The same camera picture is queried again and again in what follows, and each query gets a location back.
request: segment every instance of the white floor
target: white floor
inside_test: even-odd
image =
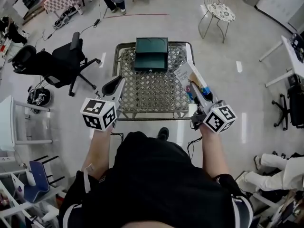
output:
[[[111,76],[115,47],[119,43],[134,42],[136,37],[168,37],[171,41],[190,42],[197,69],[238,116],[233,126],[222,134],[225,154],[234,177],[243,170],[253,170],[252,159],[255,155],[271,153],[273,150],[287,155],[295,151],[304,152],[303,130],[296,129],[291,124],[285,132],[281,126],[273,127],[280,112],[271,105],[271,101],[279,100],[279,93],[286,94],[285,82],[281,81],[269,88],[264,86],[265,82],[283,74],[289,68],[286,52],[280,48],[263,63],[258,61],[281,35],[288,37],[290,34],[242,0],[236,0],[236,3],[237,18],[229,26],[224,44],[216,21],[212,22],[204,40],[199,35],[198,23],[203,16],[203,0],[135,0],[135,3],[126,0],[127,16],[120,16],[119,12],[113,15],[108,10],[97,28],[90,28],[81,35],[86,57],[101,58],[106,53],[103,67],[92,64],[83,71],[84,76],[97,86],[102,86],[104,79]],[[100,1],[100,6],[102,18],[106,10],[103,0]],[[82,16],[76,14],[72,22],[56,31],[49,40],[40,39],[37,50],[45,48],[52,52],[69,43],[74,32],[92,25],[99,17],[98,0],[93,0],[92,3],[87,1],[83,11]],[[206,29],[209,19],[201,25],[201,30]],[[44,29],[47,37],[53,31],[54,20],[53,14],[47,15],[43,12],[26,24],[23,29],[31,34],[28,43],[35,45]],[[236,61],[242,64],[241,72],[238,72]],[[10,64],[4,66],[1,77],[0,101],[8,95],[13,95],[19,101],[26,101],[29,86],[35,86],[40,81],[39,76],[15,74]],[[33,117],[30,129],[35,136],[51,136],[54,143],[18,147],[16,158],[27,162],[45,154],[59,155],[61,161],[56,161],[53,171],[58,176],[62,173],[73,176],[82,166],[92,137],[92,131],[85,127],[79,110],[85,97],[95,96],[93,90],[80,78],[74,87],[75,97],[68,96],[69,86],[56,89],[48,85],[47,88],[54,93],[51,114],[47,122],[43,121],[47,131],[42,129],[38,120],[34,121],[35,118],[43,117],[42,114]],[[118,122],[114,131],[123,132],[125,136],[131,131],[142,131],[148,136],[156,136],[163,126],[170,130],[169,141],[180,144],[184,149],[188,142],[200,136],[197,131],[190,129],[189,121]],[[119,137],[112,138],[111,164],[119,143]],[[194,146],[192,162],[201,167],[201,143]]]

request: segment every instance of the metal wire chair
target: metal wire chair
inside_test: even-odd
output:
[[[204,35],[201,34],[200,30],[199,30],[199,34],[204,39],[213,18],[217,18],[218,22],[221,20],[223,22],[228,23],[226,32],[224,34],[222,29],[219,26],[219,23],[217,22],[217,27],[219,27],[220,31],[222,32],[223,43],[224,43],[226,34],[227,34],[227,30],[228,30],[228,26],[232,21],[235,20],[235,14],[233,12],[233,11],[236,11],[235,0],[204,0],[204,3],[205,3],[205,7],[208,11],[205,13],[203,18],[200,20],[199,29],[200,29],[200,24],[203,21],[203,19],[205,18],[205,16],[207,15],[207,13],[210,13],[212,15],[212,18],[209,22],[209,25],[208,25],[207,30],[204,33]]]

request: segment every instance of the person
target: person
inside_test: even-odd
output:
[[[123,15],[125,15],[127,12],[125,10],[125,4],[124,1],[120,2],[120,3],[113,3],[112,0],[104,0],[104,2],[106,3],[107,7],[111,10],[112,13],[116,13],[117,11],[117,7],[120,8],[120,11]]]
[[[262,176],[253,171],[242,172],[239,179],[252,183],[263,191],[303,190],[304,157],[283,159],[274,154],[263,154],[262,158],[254,157],[256,169],[262,166],[276,167],[281,171],[273,176]]]
[[[0,19],[0,31],[4,33],[4,37],[8,37],[15,43],[27,44],[28,40],[18,33],[14,21],[10,17],[2,17]]]
[[[200,131],[203,168],[161,128],[157,138],[129,133],[110,169],[111,131],[95,131],[59,210],[60,227],[248,228],[251,204],[229,174],[221,139],[204,124]]]

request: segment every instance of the black office chair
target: black office chair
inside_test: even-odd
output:
[[[12,62],[17,74],[41,75],[56,88],[70,85],[69,96],[75,95],[72,90],[78,76],[95,90],[96,86],[83,77],[81,71],[90,64],[99,64],[101,61],[97,58],[87,61],[82,52],[83,41],[79,36],[79,32],[75,32],[71,43],[55,49],[52,54],[44,49],[36,53],[33,46],[25,46],[8,62]]]
[[[285,119],[286,127],[283,128],[283,131],[286,131],[288,129],[288,114],[290,113],[291,124],[297,128],[304,128],[304,90],[302,87],[302,85],[298,84],[288,89],[287,98],[289,98],[290,109],[287,109],[285,95],[283,94],[280,94],[280,97],[283,98],[284,106],[275,101],[271,102],[283,112],[280,121],[275,123],[274,127],[278,127]]]

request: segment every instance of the blue chair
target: blue chair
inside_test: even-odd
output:
[[[33,174],[36,185],[24,186],[24,199],[28,202],[34,203],[38,198],[49,192],[51,184],[64,178],[64,177],[60,177],[52,182],[48,182],[48,178],[51,177],[52,175],[47,176],[46,171],[44,169],[44,164],[52,161],[53,159],[58,158],[58,156],[55,156],[44,162],[39,162],[39,160],[42,160],[46,157],[48,156],[46,155],[39,159],[29,162],[31,173]]]

